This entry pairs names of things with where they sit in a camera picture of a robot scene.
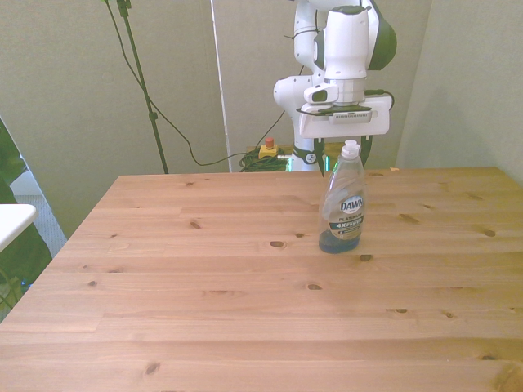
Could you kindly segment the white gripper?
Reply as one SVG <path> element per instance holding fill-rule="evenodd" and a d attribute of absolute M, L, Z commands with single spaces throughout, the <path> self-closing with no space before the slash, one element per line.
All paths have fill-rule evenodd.
<path fill-rule="evenodd" d="M 367 98 L 362 105 L 305 104 L 298 110 L 299 134 L 315 139 L 315 156 L 320 173 L 325 174 L 324 139 L 362 136 L 360 159 L 365 167 L 373 137 L 386 134 L 390 126 L 390 97 Z"/>

